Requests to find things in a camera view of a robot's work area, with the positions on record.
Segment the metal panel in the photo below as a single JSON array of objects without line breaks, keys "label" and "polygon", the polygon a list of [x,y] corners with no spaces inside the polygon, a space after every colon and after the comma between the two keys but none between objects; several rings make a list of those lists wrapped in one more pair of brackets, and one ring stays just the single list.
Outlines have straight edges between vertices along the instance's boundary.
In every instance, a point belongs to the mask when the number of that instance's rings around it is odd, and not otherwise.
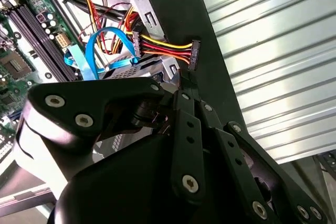
[{"label": "metal panel", "polygon": [[250,134],[279,163],[336,148],[336,1],[204,0]]}]

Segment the capacitor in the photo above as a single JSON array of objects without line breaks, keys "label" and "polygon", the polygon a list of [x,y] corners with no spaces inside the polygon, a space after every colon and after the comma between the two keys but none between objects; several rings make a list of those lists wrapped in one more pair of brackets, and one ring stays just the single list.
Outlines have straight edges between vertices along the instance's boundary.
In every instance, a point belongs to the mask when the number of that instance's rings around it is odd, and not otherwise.
[{"label": "capacitor", "polygon": [[46,31],[46,34],[52,34],[55,31],[55,29],[50,27],[50,28],[45,29],[45,31]]},{"label": "capacitor", "polygon": [[53,20],[53,19],[55,18],[55,14],[53,14],[53,13],[49,13],[49,14],[47,15],[47,17],[48,17],[49,20]]},{"label": "capacitor", "polygon": [[51,20],[49,24],[50,24],[50,26],[56,26],[57,25],[55,20]]}]

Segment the screw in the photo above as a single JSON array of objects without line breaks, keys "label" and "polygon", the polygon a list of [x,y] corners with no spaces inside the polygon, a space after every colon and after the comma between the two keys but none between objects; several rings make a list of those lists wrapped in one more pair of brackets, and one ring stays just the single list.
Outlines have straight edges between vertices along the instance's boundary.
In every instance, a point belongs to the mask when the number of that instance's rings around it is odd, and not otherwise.
[{"label": "screw", "polygon": [[241,128],[238,125],[233,125],[233,128],[235,129],[236,132],[241,132]]},{"label": "screw", "polygon": [[204,107],[207,111],[212,111],[212,108],[210,107],[210,105],[206,104],[204,105]]},{"label": "screw", "polygon": [[46,104],[50,107],[59,108],[65,105],[65,100],[58,95],[48,95],[45,98]]},{"label": "screw", "polygon": [[315,207],[310,207],[310,210],[313,212],[313,214],[316,216],[316,218],[318,218],[319,220],[322,220],[322,216],[321,216],[320,212],[318,212]]},{"label": "screw", "polygon": [[78,126],[91,127],[93,125],[93,119],[89,115],[79,114],[76,116],[75,121]]},{"label": "screw", "polygon": [[190,99],[189,96],[188,96],[187,94],[185,94],[185,93],[182,94],[182,97],[183,97],[184,99],[187,99],[187,100]]},{"label": "screw", "polygon": [[154,90],[156,90],[156,91],[159,90],[159,87],[156,86],[156,85],[154,85],[154,84],[151,85],[151,88],[154,89]]},{"label": "screw", "polygon": [[307,213],[307,211],[303,207],[298,205],[298,210],[304,218],[306,218],[307,220],[309,219],[309,214]]},{"label": "screw", "polygon": [[266,220],[267,219],[267,212],[264,208],[264,206],[260,203],[260,202],[257,202],[257,201],[253,201],[252,203],[252,207],[253,207],[253,210],[254,212],[263,220]]},{"label": "screw", "polygon": [[182,184],[192,194],[198,191],[198,183],[196,179],[190,175],[183,176]]}]

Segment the red wire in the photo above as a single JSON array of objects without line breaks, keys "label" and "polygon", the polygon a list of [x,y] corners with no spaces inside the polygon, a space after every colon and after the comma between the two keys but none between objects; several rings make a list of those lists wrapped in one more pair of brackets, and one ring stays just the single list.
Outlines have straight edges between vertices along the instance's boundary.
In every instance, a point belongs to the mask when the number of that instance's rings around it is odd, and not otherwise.
[{"label": "red wire", "polygon": [[135,20],[135,18],[138,16],[139,14],[138,13],[132,13],[129,18],[125,21],[125,26],[126,26],[126,29],[127,31],[131,31],[131,28],[130,28],[130,25],[131,25],[131,22]]},{"label": "red wire", "polygon": [[[112,5],[110,8],[108,8],[102,15],[99,16],[99,20],[101,20],[104,16],[105,13],[107,13],[110,9],[114,8],[115,6],[117,5],[130,5],[130,3],[126,3],[126,2],[120,2],[120,3],[117,3],[115,5]],[[78,35],[78,39],[80,39],[80,36],[82,35],[82,33],[84,33],[84,31],[91,25],[91,23],[85,27],[81,32],[80,34]]]},{"label": "red wire", "polygon": [[160,51],[163,51],[163,52],[168,52],[168,53],[173,54],[173,55],[187,55],[187,56],[191,55],[190,52],[178,52],[178,51],[174,51],[174,50],[169,50],[169,49],[166,49],[166,48],[157,47],[157,46],[148,44],[146,42],[142,42],[142,45],[144,45],[145,47],[154,48],[154,49],[157,49],[157,50],[160,50]]}]

